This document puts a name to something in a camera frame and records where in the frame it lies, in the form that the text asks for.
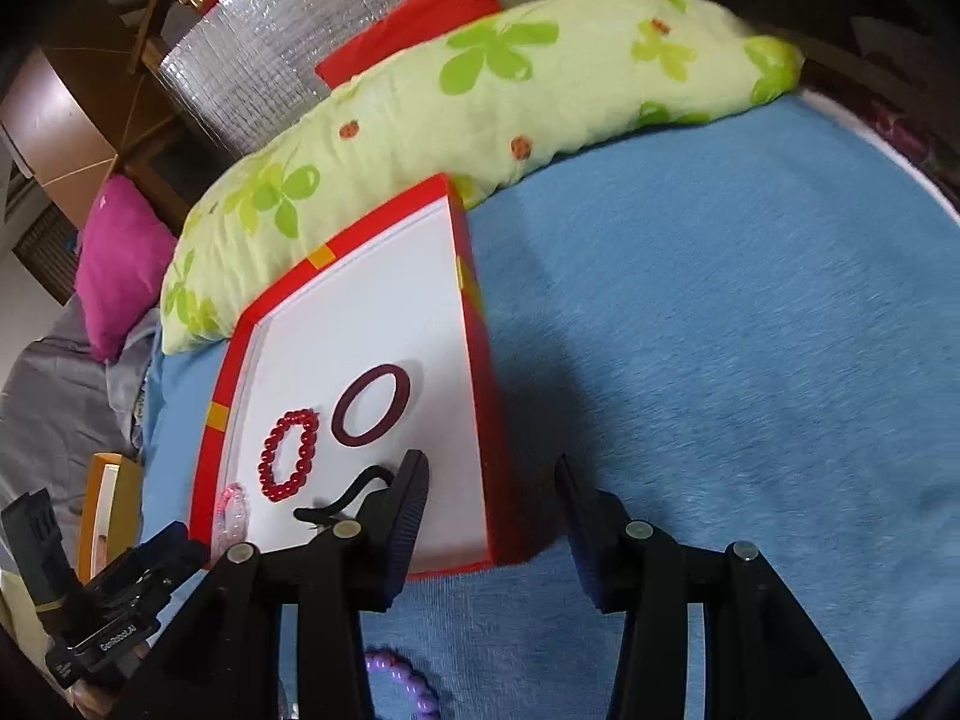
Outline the blue towel mat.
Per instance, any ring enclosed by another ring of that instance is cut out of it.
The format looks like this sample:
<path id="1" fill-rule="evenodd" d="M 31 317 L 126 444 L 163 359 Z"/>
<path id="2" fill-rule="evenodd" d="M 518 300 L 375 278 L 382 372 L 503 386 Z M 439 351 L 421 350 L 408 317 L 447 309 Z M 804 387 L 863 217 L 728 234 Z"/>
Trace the blue towel mat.
<path id="1" fill-rule="evenodd" d="M 446 718 L 601 718 L 625 620 L 587 598 L 553 492 L 573 458 L 635 518 L 755 546 L 827 640 L 833 699 L 781 634 L 722 656 L 680 608 L 680 706 L 958 712 L 958 218 L 854 114 L 804 91 L 649 127 L 464 205 L 523 561 L 413 577 L 361 619 Z M 156 356 L 143 528 L 189 518 L 228 341 Z"/>

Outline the red shallow gift box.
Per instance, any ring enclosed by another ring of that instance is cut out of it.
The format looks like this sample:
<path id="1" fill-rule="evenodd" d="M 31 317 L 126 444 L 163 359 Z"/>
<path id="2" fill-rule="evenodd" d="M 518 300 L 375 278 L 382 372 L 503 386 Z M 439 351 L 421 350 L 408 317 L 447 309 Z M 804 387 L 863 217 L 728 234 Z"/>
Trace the red shallow gift box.
<path id="1" fill-rule="evenodd" d="M 242 312 L 195 463 L 190 534 L 213 553 L 306 543 L 309 507 L 358 511 L 359 473 L 430 464 L 413 577 L 523 561 L 466 210 L 430 177 L 291 266 Z"/>

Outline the orange cardboard box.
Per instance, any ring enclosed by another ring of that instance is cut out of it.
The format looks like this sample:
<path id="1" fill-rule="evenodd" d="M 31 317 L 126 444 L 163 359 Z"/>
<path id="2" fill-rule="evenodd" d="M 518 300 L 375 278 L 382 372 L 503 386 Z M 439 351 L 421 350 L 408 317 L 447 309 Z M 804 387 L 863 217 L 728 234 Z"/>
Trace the orange cardboard box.
<path id="1" fill-rule="evenodd" d="M 137 544 L 143 468 L 121 454 L 94 454 L 86 478 L 76 573 L 83 583 Z"/>

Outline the silver foil insulation board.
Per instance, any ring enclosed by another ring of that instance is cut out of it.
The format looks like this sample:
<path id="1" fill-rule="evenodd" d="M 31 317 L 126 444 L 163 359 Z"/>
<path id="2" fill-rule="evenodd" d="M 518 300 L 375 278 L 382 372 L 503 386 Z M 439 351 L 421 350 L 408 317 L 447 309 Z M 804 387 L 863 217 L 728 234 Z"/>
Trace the silver foil insulation board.
<path id="1" fill-rule="evenodd" d="M 240 158 L 327 98 L 317 62 L 400 2 L 220 0 L 161 60 L 158 78 L 213 142 Z"/>

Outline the red cushion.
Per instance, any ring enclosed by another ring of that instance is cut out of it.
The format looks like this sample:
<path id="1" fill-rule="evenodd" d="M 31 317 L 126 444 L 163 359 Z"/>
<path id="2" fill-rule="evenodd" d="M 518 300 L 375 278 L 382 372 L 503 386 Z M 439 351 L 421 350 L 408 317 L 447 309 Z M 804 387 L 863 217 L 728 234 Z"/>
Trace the red cushion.
<path id="1" fill-rule="evenodd" d="M 500 11 L 498 0 L 402 0 L 320 60 L 314 73 L 335 89 L 402 50 Z"/>

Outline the magenta cushion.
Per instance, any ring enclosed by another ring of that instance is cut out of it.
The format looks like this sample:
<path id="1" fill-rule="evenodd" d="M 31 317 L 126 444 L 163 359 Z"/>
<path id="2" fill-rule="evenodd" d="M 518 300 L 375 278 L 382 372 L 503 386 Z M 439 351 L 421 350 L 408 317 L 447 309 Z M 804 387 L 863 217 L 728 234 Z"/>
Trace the magenta cushion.
<path id="1" fill-rule="evenodd" d="M 158 302 L 174 247 L 174 234 L 135 184 L 110 176 L 86 218 L 75 277 L 94 359 L 116 359 L 130 330 Z"/>

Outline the green clover print pillow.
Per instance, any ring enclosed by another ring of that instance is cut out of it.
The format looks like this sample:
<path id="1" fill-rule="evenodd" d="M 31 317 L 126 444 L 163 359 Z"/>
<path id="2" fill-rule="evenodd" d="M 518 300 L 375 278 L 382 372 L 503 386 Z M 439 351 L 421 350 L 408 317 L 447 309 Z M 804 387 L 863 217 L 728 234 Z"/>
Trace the green clover print pillow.
<path id="1" fill-rule="evenodd" d="M 537 0 L 402 50 L 195 203 L 164 275 L 161 346 L 229 337 L 283 273 L 428 177 L 478 205 L 556 156 L 771 103 L 803 65 L 708 0 Z"/>

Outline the grey blanket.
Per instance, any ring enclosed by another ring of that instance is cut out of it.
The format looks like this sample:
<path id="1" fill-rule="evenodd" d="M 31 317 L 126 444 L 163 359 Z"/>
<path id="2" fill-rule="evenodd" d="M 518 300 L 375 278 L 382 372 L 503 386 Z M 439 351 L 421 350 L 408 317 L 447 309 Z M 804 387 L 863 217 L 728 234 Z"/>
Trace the grey blanket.
<path id="1" fill-rule="evenodd" d="M 62 530 L 80 523 L 94 454 L 140 449 L 143 383 L 160 314 L 151 307 L 112 361 L 93 356 L 82 305 L 70 298 L 26 346 L 2 388 L 2 502 L 44 489 Z"/>

